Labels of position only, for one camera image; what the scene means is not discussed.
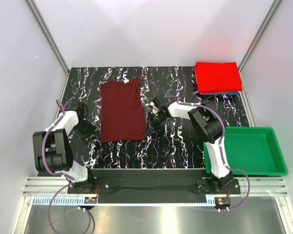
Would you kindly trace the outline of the connector box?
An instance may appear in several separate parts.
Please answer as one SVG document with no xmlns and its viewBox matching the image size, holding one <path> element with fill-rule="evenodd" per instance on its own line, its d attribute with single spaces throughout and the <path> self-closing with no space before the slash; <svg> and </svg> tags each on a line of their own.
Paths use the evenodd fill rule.
<svg viewBox="0 0 293 234">
<path fill-rule="evenodd" d="M 220 206 L 230 206 L 231 198 L 230 197 L 219 197 L 215 199 L 216 205 Z"/>
<path fill-rule="evenodd" d="M 84 198 L 84 204 L 97 204 L 97 202 L 96 196 L 86 196 Z"/>
</svg>

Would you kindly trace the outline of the aluminium frame post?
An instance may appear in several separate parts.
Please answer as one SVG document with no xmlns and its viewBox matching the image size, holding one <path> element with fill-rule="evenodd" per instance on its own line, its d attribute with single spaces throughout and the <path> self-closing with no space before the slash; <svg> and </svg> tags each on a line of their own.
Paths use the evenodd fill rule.
<svg viewBox="0 0 293 234">
<path fill-rule="evenodd" d="M 28 6 L 31 14 L 33 15 L 38 27 L 40 28 L 43 36 L 45 37 L 50 49 L 52 50 L 55 58 L 57 59 L 60 67 L 62 68 L 64 73 L 66 75 L 68 75 L 70 72 L 70 68 L 66 64 L 63 56 L 61 55 L 60 50 L 59 50 L 58 46 L 56 45 L 48 27 L 47 27 L 47 24 L 45 23 L 45 20 L 43 19 L 42 14 L 39 11 L 35 1 L 34 0 L 25 0 L 25 3 Z"/>
<path fill-rule="evenodd" d="M 264 33 L 266 32 L 266 30 L 269 27 L 269 24 L 271 23 L 272 19 L 274 18 L 274 16 L 276 15 L 279 7 L 282 5 L 283 0 L 274 0 L 270 6 L 270 8 L 268 9 L 262 23 L 260 24 L 253 40 L 251 41 L 245 55 L 243 56 L 238 69 L 239 72 L 242 72 L 244 67 L 246 66 L 248 60 L 250 59 L 252 53 L 254 52 L 255 48 L 257 47 L 258 43 L 260 42 L 260 40 L 262 39 Z"/>
</svg>

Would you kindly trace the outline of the folded bright red t-shirt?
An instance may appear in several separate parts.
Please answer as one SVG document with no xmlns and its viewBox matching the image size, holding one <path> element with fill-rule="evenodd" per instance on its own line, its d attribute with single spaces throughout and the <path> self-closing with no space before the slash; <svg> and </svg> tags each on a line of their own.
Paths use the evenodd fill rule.
<svg viewBox="0 0 293 234">
<path fill-rule="evenodd" d="M 226 94 L 242 91 L 242 81 L 236 62 L 197 62 L 194 72 L 200 94 Z"/>
</svg>

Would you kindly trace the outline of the left connector box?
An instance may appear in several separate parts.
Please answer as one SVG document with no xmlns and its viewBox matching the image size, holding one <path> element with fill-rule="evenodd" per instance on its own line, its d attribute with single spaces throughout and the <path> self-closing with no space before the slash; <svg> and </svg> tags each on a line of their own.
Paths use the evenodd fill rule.
<svg viewBox="0 0 293 234">
<path fill-rule="evenodd" d="M 96 196 L 86 196 L 84 198 L 84 204 L 97 204 L 97 202 Z"/>
</svg>

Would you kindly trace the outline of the right connector box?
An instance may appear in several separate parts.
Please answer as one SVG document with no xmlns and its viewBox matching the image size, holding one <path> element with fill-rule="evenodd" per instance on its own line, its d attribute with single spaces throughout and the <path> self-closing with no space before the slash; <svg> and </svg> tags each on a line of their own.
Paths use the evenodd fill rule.
<svg viewBox="0 0 293 234">
<path fill-rule="evenodd" d="M 231 198 L 230 197 L 219 197 L 215 199 L 216 205 L 220 206 L 230 206 Z"/>
</svg>

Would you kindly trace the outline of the right aluminium frame post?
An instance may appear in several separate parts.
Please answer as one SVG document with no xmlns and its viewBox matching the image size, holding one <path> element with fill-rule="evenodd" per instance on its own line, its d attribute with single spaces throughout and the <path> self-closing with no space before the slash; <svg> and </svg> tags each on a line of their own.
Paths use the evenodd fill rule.
<svg viewBox="0 0 293 234">
<path fill-rule="evenodd" d="M 260 24 L 253 40 L 251 41 L 245 55 L 243 56 L 238 69 L 239 72 L 242 72 L 244 67 L 246 66 L 248 60 L 250 59 L 252 53 L 254 52 L 255 48 L 257 47 L 258 43 L 260 42 L 260 40 L 262 39 L 264 33 L 266 32 L 266 30 L 269 27 L 269 24 L 271 23 L 272 19 L 274 18 L 274 16 L 276 15 L 279 7 L 282 5 L 283 0 L 274 0 L 270 6 L 270 8 L 268 9 L 262 23 Z"/>
</svg>

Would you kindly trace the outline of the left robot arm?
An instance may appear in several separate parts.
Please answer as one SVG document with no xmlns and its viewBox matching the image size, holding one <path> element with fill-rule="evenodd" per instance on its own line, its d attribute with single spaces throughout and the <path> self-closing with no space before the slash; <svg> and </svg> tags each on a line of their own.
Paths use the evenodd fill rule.
<svg viewBox="0 0 293 234">
<path fill-rule="evenodd" d="M 72 188 L 83 193 L 98 192 L 99 185 L 91 170 L 74 160 L 68 139 L 70 133 L 75 131 L 86 143 L 94 142 L 96 127 L 86 120 L 88 107 L 79 102 L 77 107 L 66 110 L 59 100 L 57 104 L 62 111 L 56 120 L 32 137 L 36 170 L 62 176 L 71 183 Z"/>
</svg>

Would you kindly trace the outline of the aluminium front rail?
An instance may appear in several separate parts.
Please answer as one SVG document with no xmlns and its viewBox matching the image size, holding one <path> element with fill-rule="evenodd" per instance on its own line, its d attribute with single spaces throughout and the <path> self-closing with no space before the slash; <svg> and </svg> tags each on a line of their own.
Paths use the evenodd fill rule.
<svg viewBox="0 0 293 234">
<path fill-rule="evenodd" d="M 236 177 L 229 192 L 199 189 L 194 171 L 96 171 L 80 194 L 63 178 L 29 177 L 15 234 L 293 234 L 282 177 Z"/>
</svg>

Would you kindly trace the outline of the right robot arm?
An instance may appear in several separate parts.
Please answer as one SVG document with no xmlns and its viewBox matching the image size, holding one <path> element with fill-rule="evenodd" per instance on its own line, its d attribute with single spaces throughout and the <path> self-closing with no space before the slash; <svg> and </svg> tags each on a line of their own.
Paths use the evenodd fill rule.
<svg viewBox="0 0 293 234">
<path fill-rule="evenodd" d="M 143 136 L 160 131 L 160 126 L 169 118 L 191 121 L 198 138 L 205 143 L 211 164 L 211 186 L 217 193 L 223 193 L 233 181 L 225 151 L 225 124 L 220 115 L 208 103 L 182 102 L 180 97 L 155 97 L 149 104 L 146 127 Z"/>
</svg>

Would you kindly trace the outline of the green plastic tray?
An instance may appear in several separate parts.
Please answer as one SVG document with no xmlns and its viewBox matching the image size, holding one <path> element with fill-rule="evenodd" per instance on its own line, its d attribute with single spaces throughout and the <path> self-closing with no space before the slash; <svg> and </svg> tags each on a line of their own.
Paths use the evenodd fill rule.
<svg viewBox="0 0 293 234">
<path fill-rule="evenodd" d="M 249 176 L 288 174 L 272 128 L 228 126 L 222 142 L 231 168 L 240 168 Z"/>
</svg>

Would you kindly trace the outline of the dark red t-shirt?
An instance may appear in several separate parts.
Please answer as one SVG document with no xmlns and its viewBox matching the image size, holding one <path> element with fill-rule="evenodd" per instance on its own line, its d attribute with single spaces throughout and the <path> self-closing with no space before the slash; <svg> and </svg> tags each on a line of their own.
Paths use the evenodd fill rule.
<svg viewBox="0 0 293 234">
<path fill-rule="evenodd" d="M 145 140 L 145 110 L 141 103 L 140 80 L 109 81 L 100 85 L 101 143 Z"/>
</svg>

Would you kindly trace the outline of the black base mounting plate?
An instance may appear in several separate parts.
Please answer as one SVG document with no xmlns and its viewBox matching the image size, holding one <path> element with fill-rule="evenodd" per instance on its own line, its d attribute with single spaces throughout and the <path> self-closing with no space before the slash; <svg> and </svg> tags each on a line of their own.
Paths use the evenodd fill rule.
<svg viewBox="0 0 293 234">
<path fill-rule="evenodd" d="M 70 196 L 98 196 L 99 204 L 195 206 L 207 202 L 208 195 L 240 194 L 237 179 L 221 191 L 211 186 L 204 169 L 93 169 L 99 191 L 83 193 L 72 187 L 61 192 Z"/>
</svg>

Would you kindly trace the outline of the left aluminium frame post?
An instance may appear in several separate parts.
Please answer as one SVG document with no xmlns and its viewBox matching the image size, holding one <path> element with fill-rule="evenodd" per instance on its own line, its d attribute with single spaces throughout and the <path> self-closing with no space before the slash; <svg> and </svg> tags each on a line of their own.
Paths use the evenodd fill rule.
<svg viewBox="0 0 293 234">
<path fill-rule="evenodd" d="M 35 1 L 34 0 L 25 0 L 25 3 L 28 6 L 31 14 L 33 15 L 38 27 L 40 28 L 43 36 L 45 37 L 50 49 L 52 50 L 55 58 L 57 59 L 60 67 L 62 68 L 64 73 L 66 75 L 68 75 L 70 72 L 70 68 L 66 64 L 63 56 L 61 55 L 60 50 L 59 50 L 58 46 L 56 45 L 48 27 L 47 27 L 47 24 L 45 23 L 45 20 L 43 19 L 42 14 L 39 11 Z"/>
</svg>

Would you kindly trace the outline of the folded blue t-shirt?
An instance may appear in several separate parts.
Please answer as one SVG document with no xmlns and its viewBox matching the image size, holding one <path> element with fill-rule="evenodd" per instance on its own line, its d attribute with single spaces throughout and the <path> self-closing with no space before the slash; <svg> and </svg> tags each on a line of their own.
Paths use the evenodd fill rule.
<svg viewBox="0 0 293 234">
<path fill-rule="evenodd" d="M 212 93 L 206 93 L 204 95 L 207 95 L 207 96 L 212 96 L 212 95 L 237 95 L 238 92 L 237 91 L 234 91 L 234 92 L 212 92 Z"/>
</svg>

